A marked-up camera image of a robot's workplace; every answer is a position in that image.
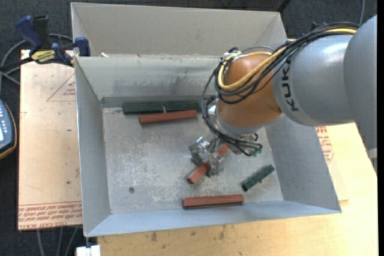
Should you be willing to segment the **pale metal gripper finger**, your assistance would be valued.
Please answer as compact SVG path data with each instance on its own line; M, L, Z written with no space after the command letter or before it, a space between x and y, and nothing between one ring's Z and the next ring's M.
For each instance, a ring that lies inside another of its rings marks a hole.
M208 170L208 176L216 176L219 175L222 167L221 163L223 161L223 157L220 156L218 153L210 153L208 162L209 162L209 170Z
M199 137L193 144L189 145L188 150L191 153L192 162L196 165L201 164L203 161L202 155L206 153L210 145L210 142L204 137Z

